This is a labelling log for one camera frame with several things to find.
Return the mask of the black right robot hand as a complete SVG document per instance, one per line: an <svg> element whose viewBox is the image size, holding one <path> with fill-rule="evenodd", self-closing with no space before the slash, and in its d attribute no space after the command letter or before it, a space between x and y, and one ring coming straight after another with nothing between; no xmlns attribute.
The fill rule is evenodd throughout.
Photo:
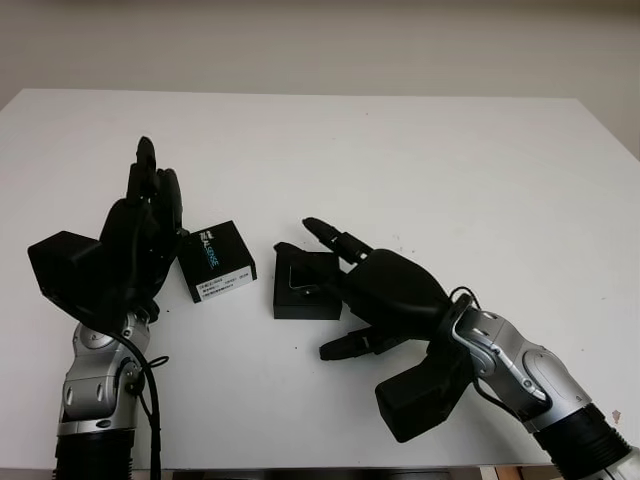
<svg viewBox="0 0 640 480"><path fill-rule="evenodd" d="M326 266L287 242L276 243L274 250L368 325L322 345L322 360L379 355L407 340L424 340L435 348L452 346L447 315L453 301L425 268L392 250L372 248L318 218L307 217L302 223L352 269Z"/></svg>

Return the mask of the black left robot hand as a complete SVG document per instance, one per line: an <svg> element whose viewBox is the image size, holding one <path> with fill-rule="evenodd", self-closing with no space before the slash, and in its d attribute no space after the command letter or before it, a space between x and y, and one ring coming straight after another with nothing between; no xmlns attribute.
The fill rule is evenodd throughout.
<svg viewBox="0 0 640 480"><path fill-rule="evenodd" d="M109 267L106 302L116 313L158 319L155 297L188 235L182 214L176 172L159 168L153 142L141 137L126 195L109 210L99 237Z"/></svg>

